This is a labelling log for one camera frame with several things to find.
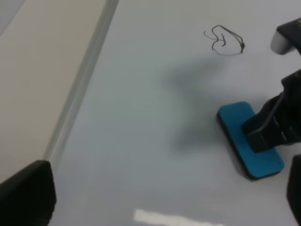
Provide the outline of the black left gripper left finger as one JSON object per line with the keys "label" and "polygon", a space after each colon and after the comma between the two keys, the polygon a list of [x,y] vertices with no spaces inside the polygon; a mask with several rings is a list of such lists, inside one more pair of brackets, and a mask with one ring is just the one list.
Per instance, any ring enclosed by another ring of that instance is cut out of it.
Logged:
{"label": "black left gripper left finger", "polygon": [[55,204],[55,184],[48,161],[35,161],[0,184],[2,226],[47,226]]}

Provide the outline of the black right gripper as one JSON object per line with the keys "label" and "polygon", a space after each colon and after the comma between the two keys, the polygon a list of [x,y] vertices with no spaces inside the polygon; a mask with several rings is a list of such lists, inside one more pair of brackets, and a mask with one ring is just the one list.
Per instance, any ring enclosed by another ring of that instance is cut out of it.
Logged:
{"label": "black right gripper", "polygon": [[281,84],[284,93],[267,101],[256,115],[241,126],[255,153],[301,141],[301,103],[294,104],[287,100],[301,97],[301,70],[284,77]]}

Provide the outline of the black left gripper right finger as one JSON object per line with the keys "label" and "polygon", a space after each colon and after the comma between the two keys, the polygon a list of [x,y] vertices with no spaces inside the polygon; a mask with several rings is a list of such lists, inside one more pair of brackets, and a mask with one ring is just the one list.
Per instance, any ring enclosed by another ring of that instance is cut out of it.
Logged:
{"label": "black left gripper right finger", "polygon": [[293,157],[287,184],[286,197],[290,209],[298,223],[301,225],[301,156]]}

